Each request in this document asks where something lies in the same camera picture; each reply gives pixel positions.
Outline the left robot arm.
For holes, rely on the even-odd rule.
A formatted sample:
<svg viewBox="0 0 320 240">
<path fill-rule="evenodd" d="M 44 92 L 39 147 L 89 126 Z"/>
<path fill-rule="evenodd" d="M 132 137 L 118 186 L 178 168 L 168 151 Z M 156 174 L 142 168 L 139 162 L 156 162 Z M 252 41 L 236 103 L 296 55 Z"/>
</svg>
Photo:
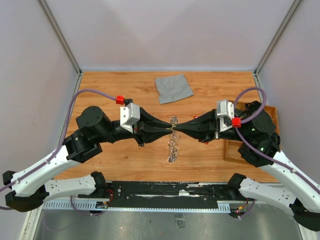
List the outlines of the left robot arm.
<svg viewBox="0 0 320 240">
<path fill-rule="evenodd" d="M 142 107 L 130 103 L 120 109 L 119 120 L 110 120 L 98 106 L 87 107 L 76 118 L 78 129 L 61 146 L 25 170 L 6 171 L 3 183 L 10 189 L 5 195 L 7 209 L 28 212 L 43 203 L 64 197 L 110 198 L 113 190 L 101 172 L 56 180 L 67 169 L 87 162 L 100 154 L 102 143 L 134 139 L 140 147 L 172 133 L 171 124 Z"/>
</svg>

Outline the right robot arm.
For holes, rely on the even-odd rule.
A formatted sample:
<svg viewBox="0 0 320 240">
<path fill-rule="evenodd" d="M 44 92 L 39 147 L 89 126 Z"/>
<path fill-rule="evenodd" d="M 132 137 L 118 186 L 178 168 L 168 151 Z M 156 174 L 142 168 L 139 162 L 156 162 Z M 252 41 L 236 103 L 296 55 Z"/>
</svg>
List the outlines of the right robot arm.
<svg viewBox="0 0 320 240">
<path fill-rule="evenodd" d="M 217 139 L 241 141 L 241 157 L 250 165 L 276 178 L 281 191 L 235 173 L 227 183 L 232 200 L 241 197 L 265 202 L 288 213 L 301 226 L 320 230 L 320 185 L 301 171 L 281 150 L 281 138 L 271 116 L 258 101 L 240 110 L 222 100 L 217 107 L 190 121 L 173 127 L 201 143 Z"/>
</svg>

